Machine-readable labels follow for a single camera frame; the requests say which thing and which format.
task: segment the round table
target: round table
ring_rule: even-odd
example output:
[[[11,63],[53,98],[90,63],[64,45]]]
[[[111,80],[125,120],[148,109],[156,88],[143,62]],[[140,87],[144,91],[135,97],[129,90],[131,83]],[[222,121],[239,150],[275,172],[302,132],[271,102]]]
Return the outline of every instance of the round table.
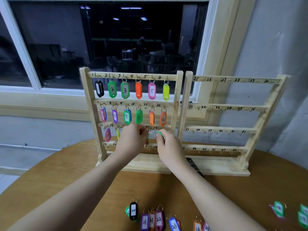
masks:
[[[23,174],[0,195],[0,230],[94,168],[97,155],[95,141],[87,140],[56,152]],[[250,177],[206,175],[205,179],[267,230],[304,230],[297,211],[300,204],[308,205],[308,170],[255,150],[249,171]],[[195,216],[200,216],[173,174],[121,171],[82,230],[139,230],[139,222],[131,222],[124,213],[133,198],[139,199],[140,213],[163,205],[165,216],[176,214],[184,231],[192,230]],[[285,219],[277,218],[269,207],[274,201],[287,205]]]

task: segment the white tile floor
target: white tile floor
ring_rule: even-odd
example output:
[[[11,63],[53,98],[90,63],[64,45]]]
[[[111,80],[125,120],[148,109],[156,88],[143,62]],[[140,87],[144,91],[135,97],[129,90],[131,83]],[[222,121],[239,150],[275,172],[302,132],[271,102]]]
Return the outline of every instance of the white tile floor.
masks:
[[[0,194],[20,176],[0,174]]]

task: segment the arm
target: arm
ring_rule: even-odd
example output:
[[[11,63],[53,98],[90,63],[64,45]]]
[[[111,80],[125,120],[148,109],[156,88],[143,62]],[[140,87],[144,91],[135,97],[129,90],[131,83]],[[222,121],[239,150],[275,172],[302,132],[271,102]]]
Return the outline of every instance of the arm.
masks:
[[[148,129],[124,127],[116,150],[104,162],[44,202],[7,231],[80,230],[108,190],[118,172],[146,144]]]
[[[183,183],[212,231],[264,231],[242,209],[202,178],[187,162],[181,142],[165,129],[156,135],[159,157]]]

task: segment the black key tag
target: black key tag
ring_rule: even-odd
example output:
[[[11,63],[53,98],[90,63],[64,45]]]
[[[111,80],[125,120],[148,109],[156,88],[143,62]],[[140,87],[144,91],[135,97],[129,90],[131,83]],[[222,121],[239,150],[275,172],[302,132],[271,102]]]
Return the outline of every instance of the black key tag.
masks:
[[[104,88],[102,81],[95,81],[95,89],[98,97],[102,97],[104,95]]]
[[[131,221],[136,221],[138,219],[138,199],[136,198],[136,202],[134,202],[135,199],[133,199],[133,202],[129,205],[129,218]]]

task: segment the hand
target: hand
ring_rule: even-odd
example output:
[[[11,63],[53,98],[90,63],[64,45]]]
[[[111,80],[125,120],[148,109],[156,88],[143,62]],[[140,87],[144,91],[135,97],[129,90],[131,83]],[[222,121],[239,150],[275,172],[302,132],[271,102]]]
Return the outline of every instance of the hand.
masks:
[[[125,126],[115,148],[116,155],[128,164],[142,151],[145,144],[149,144],[148,133],[149,129],[141,124],[131,123]]]
[[[181,141],[165,129],[161,129],[160,132],[165,136],[164,142],[161,134],[156,134],[157,150],[161,161],[171,172],[179,169],[179,166],[189,166],[182,150]]]

